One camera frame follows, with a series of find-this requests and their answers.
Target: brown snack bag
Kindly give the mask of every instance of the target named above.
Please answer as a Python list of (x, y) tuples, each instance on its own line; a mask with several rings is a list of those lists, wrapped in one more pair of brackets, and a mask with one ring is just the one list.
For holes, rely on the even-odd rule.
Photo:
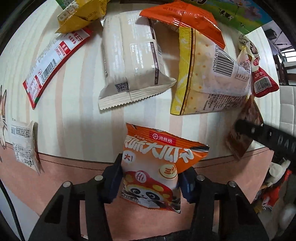
[(99, 95), (100, 110), (160, 94), (176, 83), (165, 74), (152, 22), (139, 14), (121, 12), (104, 20), (107, 74)]
[[(239, 119), (246, 120), (255, 125), (263, 124), (263, 118), (253, 95), (249, 97), (246, 105), (244, 106), (236, 120)], [(226, 145), (233, 153), (234, 157), (239, 160), (243, 157), (243, 155), (251, 145), (253, 139), (244, 134), (239, 134), (238, 132), (236, 132), (234, 125), (235, 123), (231, 127), (230, 132), (226, 137)]]

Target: biscuit packaging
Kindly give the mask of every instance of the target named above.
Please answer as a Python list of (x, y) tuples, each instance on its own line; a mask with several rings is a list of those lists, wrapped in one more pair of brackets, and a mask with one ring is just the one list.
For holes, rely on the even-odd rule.
[(104, 20), (106, 85), (99, 95), (100, 110), (160, 94), (176, 83), (165, 74), (151, 20), (139, 14), (122, 12)]
[(171, 114), (184, 115), (241, 107), (251, 67), (246, 48), (237, 61), (193, 28), (179, 28), (180, 62)]
[(126, 125), (121, 197), (149, 209), (180, 213), (178, 173), (206, 157), (209, 147), (164, 131)]
[(191, 27), (200, 31), (220, 48), (225, 48), (222, 33), (213, 15), (207, 10), (183, 1), (153, 6), (141, 11), (140, 16), (159, 20), (177, 27)]

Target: qr code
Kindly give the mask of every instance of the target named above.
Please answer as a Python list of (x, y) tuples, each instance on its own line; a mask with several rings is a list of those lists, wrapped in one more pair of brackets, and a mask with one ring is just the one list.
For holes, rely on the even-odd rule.
[(71, 2), (72, 0), (63, 0), (65, 6), (68, 6)]
[(124, 82), (124, 83), (120, 83), (120, 84), (115, 84), (115, 87), (118, 92), (127, 91), (128, 90), (128, 83)]

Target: white snack package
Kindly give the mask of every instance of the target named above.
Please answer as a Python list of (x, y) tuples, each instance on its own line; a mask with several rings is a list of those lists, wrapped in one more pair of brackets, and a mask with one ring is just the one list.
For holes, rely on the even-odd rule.
[(67, 59), (89, 39), (91, 33), (92, 31), (88, 28), (83, 28), (71, 33), (59, 34), (49, 42), (23, 82), (32, 109), (36, 108), (53, 76)]
[(106, 86), (101, 110), (160, 94), (176, 80), (165, 75), (152, 23), (141, 11), (123, 12), (104, 21)]
[(27, 124), (13, 120), (8, 130), (16, 159), (40, 174), (33, 127), (33, 121)]

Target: striped wallpaper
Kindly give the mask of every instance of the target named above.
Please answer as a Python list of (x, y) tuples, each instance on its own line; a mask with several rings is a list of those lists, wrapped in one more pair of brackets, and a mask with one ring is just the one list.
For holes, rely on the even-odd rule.
[[(107, 14), (143, 9), (149, 4), (109, 3)], [(47, 0), (16, 31), (0, 56), (0, 84), (7, 89), (6, 122), (12, 119), (35, 121), (37, 146), (41, 153), (87, 161), (113, 162), (122, 152), (125, 123), (157, 128), (210, 146), (207, 158), (230, 155), (224, 137), (239, 110), (174, 116), (170, 114), (173, 89), (148, 99), (100, 111), (98, 96), (104, 87), (102, 27), (91, 24), (93, 37), (62, 66), (53, 77), (37, 107), (32, 110), (22, 83), (36, 57), (58, 28), (61, 12), (55, 0)], [(237, 31), (225, 25), (222, 30), (227, 51), (239, 54)], [(162, 48), (166, 74), (178, 78), (178, 34), (163, 24), (155, 26)], [(278, 82), (267, 38), (262, 28), (248, 37), (261, 56), (260, 66)], [(279, 91), (257, 99), (265, 123), (279, 126)], [(10, 142), (4, 130), (5, 140)], [(253, 142), (249, 150), (262, 147)]]

